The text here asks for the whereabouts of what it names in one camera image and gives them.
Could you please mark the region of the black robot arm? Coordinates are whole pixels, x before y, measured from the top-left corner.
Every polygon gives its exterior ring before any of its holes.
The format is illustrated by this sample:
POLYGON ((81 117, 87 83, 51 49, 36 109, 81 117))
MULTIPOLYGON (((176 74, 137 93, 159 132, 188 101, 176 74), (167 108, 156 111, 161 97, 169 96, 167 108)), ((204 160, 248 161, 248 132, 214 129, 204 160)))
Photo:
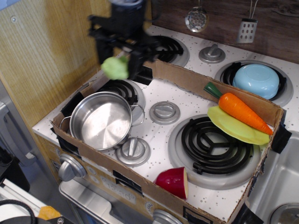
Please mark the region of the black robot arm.
POLYGON ((157 59, 159 41, 143 29, 146 1, 113 0, 109 18, 90 15, 89 36, 95 39, 99 63, 114 55, 114 48, 129 54, 128 78, 148 85, 152 79, 152 69, 143 64, 157 59))

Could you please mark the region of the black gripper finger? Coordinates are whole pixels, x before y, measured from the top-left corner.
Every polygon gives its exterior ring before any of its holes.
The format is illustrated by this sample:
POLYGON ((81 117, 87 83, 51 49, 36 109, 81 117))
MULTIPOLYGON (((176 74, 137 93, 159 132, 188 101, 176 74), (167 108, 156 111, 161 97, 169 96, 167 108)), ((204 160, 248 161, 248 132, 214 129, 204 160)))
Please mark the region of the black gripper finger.
POLYGON ((142 52, 132 51, 128 62, 128 72, 130 80, 141 80, 144 78, 144 63, 145 57, 142 52))
POLYGON ((96 39, 95 41, 99 63, 103 64, 106 59, 114 56, 114 40, 104 41, 96 39))

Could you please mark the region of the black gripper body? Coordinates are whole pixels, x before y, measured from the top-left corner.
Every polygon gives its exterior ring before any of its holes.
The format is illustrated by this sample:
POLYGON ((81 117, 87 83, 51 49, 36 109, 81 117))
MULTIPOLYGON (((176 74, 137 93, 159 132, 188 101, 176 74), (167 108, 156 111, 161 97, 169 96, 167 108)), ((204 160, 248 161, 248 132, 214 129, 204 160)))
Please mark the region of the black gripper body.
POLYGON ((145 33, 145 4, 112 4, 109 18, 88 16, 91 22, 89 35, 95 40, 114 40, 114 48, 142 52, 144 57, 151 45, 152 36, 145 33))

